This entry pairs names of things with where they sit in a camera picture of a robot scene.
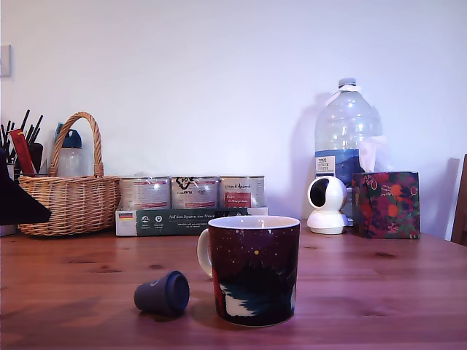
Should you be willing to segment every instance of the mug rim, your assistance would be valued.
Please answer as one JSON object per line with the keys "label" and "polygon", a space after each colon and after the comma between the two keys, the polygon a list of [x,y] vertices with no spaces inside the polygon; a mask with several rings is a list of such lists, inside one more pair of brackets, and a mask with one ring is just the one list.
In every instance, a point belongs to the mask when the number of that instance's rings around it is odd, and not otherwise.
{"label": "mug rim", "polygon": [[300,225],[300,220],[298,219],[295,219],[293,217],[281,217],[279,215],[246,215],[246,216],[239,215],[237,217],[239,218],[256,217],[256,218],[287,219],[287,220],[290,220],[291,223],[289,225],[274,225],[274,226],[268,226],[268,227],[239,227],[239,226],[233,226],[233,225],[221,225],[220,223],[217,223],[217,222],[226,221],[227,219],[232,219],[234,217],[217,217],[215,219],[211,219],[210,221],[208,221],[208,226],[213,227],[213,228],[224,228],[227,230],[277,230],[277,229],[282,229],[282,228],[293,228],[296,225]]}

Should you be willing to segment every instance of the printed mug design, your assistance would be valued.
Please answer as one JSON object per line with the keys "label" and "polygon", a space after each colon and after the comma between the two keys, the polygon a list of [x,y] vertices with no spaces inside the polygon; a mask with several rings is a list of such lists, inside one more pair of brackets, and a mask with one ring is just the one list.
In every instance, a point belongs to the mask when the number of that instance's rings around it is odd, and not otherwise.
{"label": "printed mug design", "polygon": [[300,226],[265,230],[209,227],[217,313],[264,326],[295,309]]}

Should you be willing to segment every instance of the basket handle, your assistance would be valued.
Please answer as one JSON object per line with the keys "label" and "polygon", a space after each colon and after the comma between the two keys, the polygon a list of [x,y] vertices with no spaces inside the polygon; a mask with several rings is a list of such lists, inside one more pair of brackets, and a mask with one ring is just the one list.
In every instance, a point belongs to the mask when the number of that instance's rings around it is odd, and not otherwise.
{"label": "basket handle", "polygon": [[103,176],[104,175],[104,164],[102,163],[102,150],[101,150],[101,133],[99,132],[99,127],[97,122],[94,120],[93,116],[87,112],[78,112],[73,114],[63,125],[60,130],[60,133],[57,136],[57,141],[53,147],[52,153],[52,163],[50,164],[49,175],[57,176],[58,172],[58,156],[60,155],[60,150],[63,145],[63,140],[65,136],[70,131],[70,127],[77,120],[85,118],[89,124],[90,128],[93,131],[94,137],[94,176]]}

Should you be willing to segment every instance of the chair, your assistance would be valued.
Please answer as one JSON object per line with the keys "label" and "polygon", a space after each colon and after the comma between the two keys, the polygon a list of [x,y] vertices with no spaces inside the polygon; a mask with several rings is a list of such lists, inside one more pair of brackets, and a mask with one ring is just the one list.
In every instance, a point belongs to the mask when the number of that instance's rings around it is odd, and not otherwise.
{"label": "chair", "polygon": [[458,204],[455,209],[451,242],[467,246],[467,155],[464,157],[462,177],[460,178]]}

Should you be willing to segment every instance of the mug handle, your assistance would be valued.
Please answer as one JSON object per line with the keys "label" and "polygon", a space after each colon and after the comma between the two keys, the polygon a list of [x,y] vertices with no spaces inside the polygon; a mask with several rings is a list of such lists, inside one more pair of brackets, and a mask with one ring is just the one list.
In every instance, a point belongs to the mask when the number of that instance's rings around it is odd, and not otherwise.
{"label": "mug handle", "polygon": [[204,230],[198,238],[198,261],[203,271],[212,278],[212,265],[209,258],[209,230]]}

